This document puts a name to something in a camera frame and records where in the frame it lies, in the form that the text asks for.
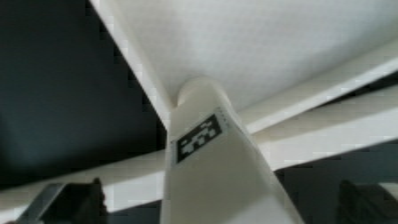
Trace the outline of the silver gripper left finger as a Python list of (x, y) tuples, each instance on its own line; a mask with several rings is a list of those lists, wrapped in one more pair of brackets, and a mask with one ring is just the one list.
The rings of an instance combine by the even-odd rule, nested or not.
[(64, 187), (65, 185), (62, 183), (53, 183), (44, 187), (16, 219), (16, 224), (44, 224), (42, 216), (58, 198)]

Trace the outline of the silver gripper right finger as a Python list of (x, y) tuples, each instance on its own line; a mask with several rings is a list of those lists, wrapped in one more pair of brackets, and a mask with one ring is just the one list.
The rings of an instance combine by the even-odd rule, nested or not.
[(378, 186), (384, 191), (385, 200), (398, 202), (398, 183), (396, 182), (380, 182)]

